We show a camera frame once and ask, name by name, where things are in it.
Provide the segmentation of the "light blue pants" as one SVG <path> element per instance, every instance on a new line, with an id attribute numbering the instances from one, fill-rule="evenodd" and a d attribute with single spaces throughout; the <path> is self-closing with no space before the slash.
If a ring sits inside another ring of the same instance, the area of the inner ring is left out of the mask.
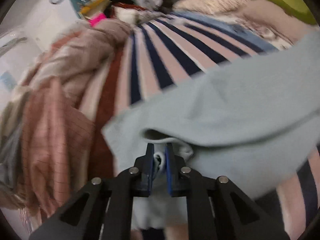
<path id="1" fill-rule="evenodd" d="M 188 166 L 227 176 L 298 238 L 319 207 L 319 32 L 196 75 L 115 116 L 103 136 L 119 171 L 155 145 L 155 193 L 134 201 L 134 229 L 187 221 L 185 200 L 165 189 L 170 142 Z"/>

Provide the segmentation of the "pink checked duvet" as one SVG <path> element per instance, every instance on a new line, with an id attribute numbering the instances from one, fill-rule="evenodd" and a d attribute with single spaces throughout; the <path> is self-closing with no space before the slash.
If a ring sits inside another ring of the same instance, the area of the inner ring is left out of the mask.
<path id="1" fill-rule="evenodd" d="M 84 186 L 99 99 L 92 81 L 130 31 L 116 19 L 78 23 L 14 88 L 1 112 L 1 207 L 51 216 Z"/>

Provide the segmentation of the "striped Diet Coke blanket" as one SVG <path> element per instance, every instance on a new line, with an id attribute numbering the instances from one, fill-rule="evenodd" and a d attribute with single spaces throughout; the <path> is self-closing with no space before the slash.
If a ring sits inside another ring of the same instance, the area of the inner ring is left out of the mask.
<path id="1" fill-rule="evenodd" d="M 120 172 L 103 136 L 103 127 L 112 118 L 213 67 L 274 52 L 279 50 L 239 26 L 190 12 L 135 27 L 108 63 L 88 177 L 112 177 Z"/>

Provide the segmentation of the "pink knitted pillow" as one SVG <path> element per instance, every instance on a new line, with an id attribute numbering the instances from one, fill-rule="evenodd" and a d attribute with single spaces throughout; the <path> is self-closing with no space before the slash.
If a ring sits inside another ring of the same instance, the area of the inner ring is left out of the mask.
<path id="1" fill-rule="evenodd" d="M 319 30 L 318 25 L 309 25 L 288 15 L 268 0 L 250 0 L 239 8 L 236 16 L 264 25 L 291 44 L 297 43 L 305 34 Z"/>

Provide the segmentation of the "pink bag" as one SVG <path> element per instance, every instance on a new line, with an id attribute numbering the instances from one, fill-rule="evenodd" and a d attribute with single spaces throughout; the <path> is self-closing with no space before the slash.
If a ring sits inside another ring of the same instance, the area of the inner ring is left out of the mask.
<path id="1" fill-rule="evenodd" d="M 94 16 L 92 19 L 89 19 L 88 22 L 92 27 L 96 26 L 100 21 L 106 19 L 106 16 L 104 13 L 100 13 L 96 16 Z"/>

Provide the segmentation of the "floral pillow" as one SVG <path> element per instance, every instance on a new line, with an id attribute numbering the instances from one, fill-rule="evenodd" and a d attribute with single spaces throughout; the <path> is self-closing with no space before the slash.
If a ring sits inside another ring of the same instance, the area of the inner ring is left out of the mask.
<path id="1" fill-rule="evenodd" d="M 193 11 L 206 15 L 236 11 L 250 0 L 179 0 L 173 5 L 174 11 Z"/>

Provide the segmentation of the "cream puffer jacket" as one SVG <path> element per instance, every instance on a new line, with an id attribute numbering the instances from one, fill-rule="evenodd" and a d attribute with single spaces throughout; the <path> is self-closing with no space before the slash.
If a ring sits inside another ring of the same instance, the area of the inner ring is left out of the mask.
<path id="1" fill-rule="evenodd" d="M 130 24 L 136 25 L 138 22 L 139 12 L 135 9 L 125 9 L 121 7 L 114 7 L 115 18 Z"/>

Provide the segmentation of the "yellow shelf unit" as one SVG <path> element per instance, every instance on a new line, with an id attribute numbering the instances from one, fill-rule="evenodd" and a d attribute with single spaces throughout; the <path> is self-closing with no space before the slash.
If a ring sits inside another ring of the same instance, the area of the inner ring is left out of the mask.
<path id="1" fill-rule="evenodd" d="M 103 13 L 110 3 L 110 0 L 95 0 L 93 2 L 89 2 L 81 7 L 78 14 L 82 19 L 91 20 L 100 13 Z"/>

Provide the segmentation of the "blue wall poster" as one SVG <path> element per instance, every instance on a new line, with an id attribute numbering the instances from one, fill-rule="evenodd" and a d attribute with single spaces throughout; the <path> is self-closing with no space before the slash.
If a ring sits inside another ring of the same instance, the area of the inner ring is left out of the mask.
<path id="1" fill-rule="evenodd" d="M 14 77 L 12 76 L 12 74 L 8 71 L 5 71 L 1 74 L 1 82 L 3 83 L 3 85 L 5 86 L 5 88 L 8 91 L 12 91 L 17 83 L 16 80 L 14 79 Z"/>

